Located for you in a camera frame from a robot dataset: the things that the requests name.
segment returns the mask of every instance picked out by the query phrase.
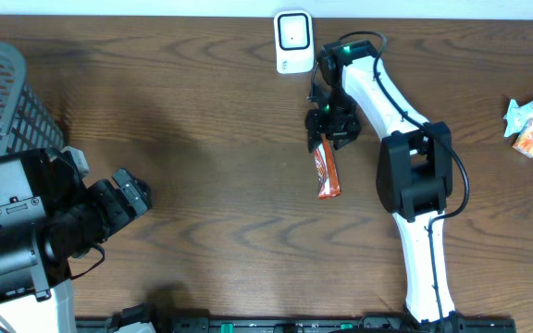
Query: snack wrapper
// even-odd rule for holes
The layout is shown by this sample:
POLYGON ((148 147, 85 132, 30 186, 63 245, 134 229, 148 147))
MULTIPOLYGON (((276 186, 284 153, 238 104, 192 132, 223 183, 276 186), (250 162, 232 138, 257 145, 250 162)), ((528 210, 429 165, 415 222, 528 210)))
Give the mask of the snack wrapper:
POLYGON ((514 143, 514 148, 527 157, 533 158, 533 119, 527 121, 514 143))
POLYGON ((527 121, 533 119, 533 101, 519 106, 515 100, 511 100, 507 114, 503 119, 507 120, 507 128, 503 137, 507 138, 512 134, 519 133, 527 121))
POLYGON ((334 165, 334 157, 330 143, 325 135, 322 135, 322 143, 314 151, 318 180, 320 182, 318 199, 334 198, 341 195, 341 185, 337 177, 337 168, 334 165))

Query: brown wooden surface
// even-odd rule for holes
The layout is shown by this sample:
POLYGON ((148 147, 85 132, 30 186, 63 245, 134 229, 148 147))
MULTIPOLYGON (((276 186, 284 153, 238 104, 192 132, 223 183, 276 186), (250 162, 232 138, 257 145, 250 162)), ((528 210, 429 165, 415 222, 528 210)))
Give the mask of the brown wooden surface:
MULTIPOLYGON (((533 22, 314 25, 318 47, 362 29, 389 37, 390 76, 450 126, 471 179, 468 208, 445 230, 454 302, 533 332, 533 160, 502 137, 508 98, 533 98, 533 22)), ((304 131, 309 74, 277 73, 271 19, 0 17, 0 41, 26 56, 90 182, 127 167, 154 190, 154 210, 75 282, 78 315, 140 302, 213 315, 402 309, 400 236, 374 184, 377 137, 366 126, 336 153, 342 196, 319 201, 304 131)))

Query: wood grain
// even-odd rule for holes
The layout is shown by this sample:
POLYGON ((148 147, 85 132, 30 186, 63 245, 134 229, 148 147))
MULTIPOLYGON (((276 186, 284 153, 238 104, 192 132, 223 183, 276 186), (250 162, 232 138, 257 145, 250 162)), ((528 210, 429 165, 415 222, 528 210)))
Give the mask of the wood grain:
MULTIPOLYGON (((533 98, 533 22, 314 24, 318 45, 362 29, 389 37, 390 76, 450 126, 471 178, 470 204, 445 230, 456 306, 533 332, 533 160, 502 138, 509 98, 533 98)), ((213 315, 402 309, 402 246, 375 191, 375 132, 336 152, 342 196, 319 201, 304 132, 309 74, 276 72, 272 20, 0 17, 0 41, 26 56, 29 83, 88 158, 88 181, 127 167, 154 190, 154 210, 76 281, 78 315, 146 301, 213 315)), ((450 207, 461 191, 454 174, 450 207)))

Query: white wall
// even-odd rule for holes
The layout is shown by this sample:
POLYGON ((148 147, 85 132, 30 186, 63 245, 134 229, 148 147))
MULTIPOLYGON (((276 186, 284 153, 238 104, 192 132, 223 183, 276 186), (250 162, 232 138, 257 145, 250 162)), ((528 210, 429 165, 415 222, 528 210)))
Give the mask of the white wall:
POLYGON ((533 0, 0 0, 0 14, 315 18, 533 19, 533 0))

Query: orange snack packet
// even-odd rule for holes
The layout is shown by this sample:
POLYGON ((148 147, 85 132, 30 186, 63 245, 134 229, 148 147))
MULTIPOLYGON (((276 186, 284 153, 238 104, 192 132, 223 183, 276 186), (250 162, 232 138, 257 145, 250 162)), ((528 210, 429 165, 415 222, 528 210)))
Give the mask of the orange snack packet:
POLYGON ((326 135, 322 135, 322 143, 314 151, 314 160, 318 171, 319 192, 318 199, 334 198, 341 194, 341 185, 337 177, 337 168, 334 165, 334 157, 330 143, 326 135))
POLYGON ((514 148, 521 154, 533 158, 533 119, 529 119, 522 128, 514 148))

